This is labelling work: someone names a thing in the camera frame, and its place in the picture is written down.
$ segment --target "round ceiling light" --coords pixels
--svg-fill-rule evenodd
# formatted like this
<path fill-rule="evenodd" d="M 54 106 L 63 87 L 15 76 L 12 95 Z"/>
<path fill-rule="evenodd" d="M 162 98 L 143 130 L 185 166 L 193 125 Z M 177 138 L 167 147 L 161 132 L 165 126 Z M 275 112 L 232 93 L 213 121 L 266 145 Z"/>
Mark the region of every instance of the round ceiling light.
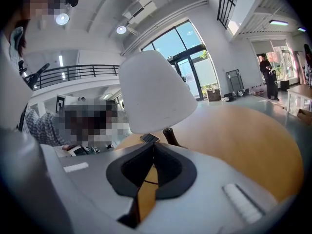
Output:
<path fill-rule="evenodd" d="M 65 25 L 69 21 L 69 16 L 65 13 L 59 14 L 55 21 L 58 25 Z"/>
<path fill-rule="evenodd" d="M 125 26 L 119 26 L 116 31 L 118 34 L 122 35 L 127 32 L 127 28 Z"/>

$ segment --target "plaid sleeve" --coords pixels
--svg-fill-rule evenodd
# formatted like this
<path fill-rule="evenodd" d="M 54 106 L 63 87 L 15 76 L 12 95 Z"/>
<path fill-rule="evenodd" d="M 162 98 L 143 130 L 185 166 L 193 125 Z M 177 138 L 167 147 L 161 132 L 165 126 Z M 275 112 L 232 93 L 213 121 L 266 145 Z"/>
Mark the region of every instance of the plaid sleeve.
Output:
<path fill-rule="evenodd" d="M 34 109 L 27 107 L 25 121 L 29 133 L 40 143 L 50 146 L 62 146 L 71 144 L 64 140 L 54 126 L 54 115 L 51 113 L 44 114 L 41 118 Z"/>

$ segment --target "black metal railing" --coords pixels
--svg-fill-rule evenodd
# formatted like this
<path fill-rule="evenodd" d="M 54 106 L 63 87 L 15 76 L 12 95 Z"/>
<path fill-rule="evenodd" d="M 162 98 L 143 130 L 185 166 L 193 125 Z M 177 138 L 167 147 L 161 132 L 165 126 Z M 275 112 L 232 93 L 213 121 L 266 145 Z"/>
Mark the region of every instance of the black metal railing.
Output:
<path fill-rule="evenodd" d="M 38 79 L 34 90 L 82 78 L 118 76 L 118 65 L 77 65 L 47 69 Z M 34 74 L 26 77 L 27 81 Z"/>
<path fill-rule="evenodd" d="M 225 29 L 227 29 L 228 27 L 227 23 L 229 21 L 229 16 L 230 16 L 232 7 L 233 9 L 235 8 L 234 0 L 219 0 L 219 10 L 218 10 L 217 20 L 221 22 L 221 24 L 223 25 Z"/>

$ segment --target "smartphone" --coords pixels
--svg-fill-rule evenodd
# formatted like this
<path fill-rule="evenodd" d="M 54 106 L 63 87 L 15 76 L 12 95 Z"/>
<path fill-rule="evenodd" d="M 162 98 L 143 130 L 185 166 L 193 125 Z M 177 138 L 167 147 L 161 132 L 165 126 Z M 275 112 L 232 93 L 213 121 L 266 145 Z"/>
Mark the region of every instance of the smartphone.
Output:
<path fill-rule="evenodd" d="M 156 137 L 155 135 L 152 135 L 152 134 L 145 134 L 145 135 L 142 135 L 140 137 L 140 139 L 143 141 L 143 142 L 146 142 L 146 143 L 156 143 L 156 142 L 159 142 L 160 139 L 158 137 Z"/>

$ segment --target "fluorescent light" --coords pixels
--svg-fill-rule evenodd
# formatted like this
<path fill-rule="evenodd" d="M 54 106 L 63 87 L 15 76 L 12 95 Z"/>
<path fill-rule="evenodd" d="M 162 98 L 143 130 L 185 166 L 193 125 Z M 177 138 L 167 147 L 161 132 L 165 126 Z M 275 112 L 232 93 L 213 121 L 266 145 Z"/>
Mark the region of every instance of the fluorescent light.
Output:
<path fill-rule="evenodd" d="M 307 30 L 305 28 L 298 28 L 298 30 L 302 31 L 302 32 L 306 32 Z"/>
<path fill-rule="evenodd" d="M 271 21 L 270 21 L 270 24 L 287 26 L 287 25 L 288 25 L 288 22 L 286 22 L 286 21 L 271 20 Z"/>
<path fill-rule="evenodd" d="M 107 99 L 110 94 L 107 94 L 106 96 L 103 97 L 103 99 Z"/>
<path fill-rule="evenodd" d="M 55 21 L 58 25 L 65 25 L 69 21 L 69 16 L 66 13 L 59 14 Z"/>
<path fill-rule="evenodd" d="M 116 31 L 118 34 L 122 35 L 127 32 L 127 28 L 125 26 L 119 26 Z"/>
<path fill-rule="evenodd" d="M 58 56 L 58 59 L 60 67 L 63 67 L 63 56 Z"/>

